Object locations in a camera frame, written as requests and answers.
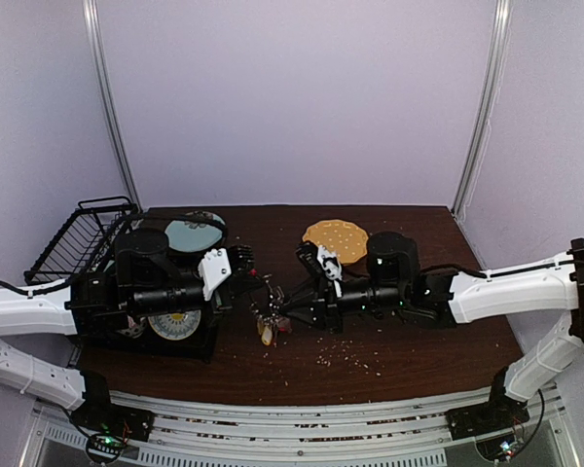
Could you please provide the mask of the keyring bundle with coloured tags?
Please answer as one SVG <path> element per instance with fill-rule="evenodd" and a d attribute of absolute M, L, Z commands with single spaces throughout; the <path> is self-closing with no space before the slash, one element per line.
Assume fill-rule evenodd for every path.
<path fill-rule="evenodd" d="M 257 332 L 264 346 L 276 346 L 280 333 L 291 333 L 291 321 L 283 315 L 285 295 L 280 286 L 272 286 L 269 274 L 254 274 L 256 288 L 248 293 L 249 310 L 256 321 Z"/>

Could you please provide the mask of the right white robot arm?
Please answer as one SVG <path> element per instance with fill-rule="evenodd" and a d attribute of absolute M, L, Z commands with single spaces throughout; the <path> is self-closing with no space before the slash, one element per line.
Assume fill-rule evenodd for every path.
<path fill-rule="evenodd" d="M 392 312 L 430 329 L 534 311 L 561 316 L 533 350 L 495 377 L 495 393 L 479 411 L 489 429 L 501 428 L 549 380 L 584 353 L 584 238 L 549 259 L 504 269 L 476 271 L 457 265 L 420 267 L 417 244 L 394 232 L 366 242 L 366 275 L 343 278 L 337 255 L 311 241 L 296 254 L 311 276 L 298 298 L 279 312 L 312 327 L 340 333 L 357 312 Z"/>

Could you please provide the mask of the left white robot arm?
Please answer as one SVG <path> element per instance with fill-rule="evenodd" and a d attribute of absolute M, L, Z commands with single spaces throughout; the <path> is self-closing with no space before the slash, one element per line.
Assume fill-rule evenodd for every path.
<path fill-rule="evenodd" d="M 212 245 L 183 252 L 146 214 L 118 218 L 83 267 L 68 278 L 15 287 L 0 281 L 0 383 L 54 403 L 81 409 L 100 432 L 120 424 L 105 381 L 12 349 L 3 339 L 63 335 L 123 352 L 207 359 L 199 334 L 209 334 L 234 299 L 263 281 L 252 250 Z"/>

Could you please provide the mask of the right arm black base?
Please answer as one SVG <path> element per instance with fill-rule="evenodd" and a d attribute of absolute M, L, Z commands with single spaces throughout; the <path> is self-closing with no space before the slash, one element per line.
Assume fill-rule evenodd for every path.
<path fill-rule="evenodd" d="M 451 409 L 445 413 L 453 441 L 511 429 L 510 434 L 476 442 L 478 454 L 494 466 L 511 462 L 525 450 L 537 434 L 546 409 L 542 390 L 538 389 L 541 412 L 533 431 L 525 440 L 525 423 L 529 421 L 528 403 L 507 395 L 504 386 L 507 371 L 508 368 L 504 367 L 494 376 L 486 402 Z"/>

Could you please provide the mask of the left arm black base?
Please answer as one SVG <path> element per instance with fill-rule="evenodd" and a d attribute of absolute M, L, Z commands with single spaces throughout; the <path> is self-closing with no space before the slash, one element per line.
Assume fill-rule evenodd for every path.
<path fill-rule="evenodd" d="M 77 374 L 84 383 L 83 403 L 65 413 L 86 437 L 85 453 L 92 462 L 106 466 L 122 456 L 129 441 L 149 440 L 153 412 L 113 403 L 104 376 L 89 371 Z"/>

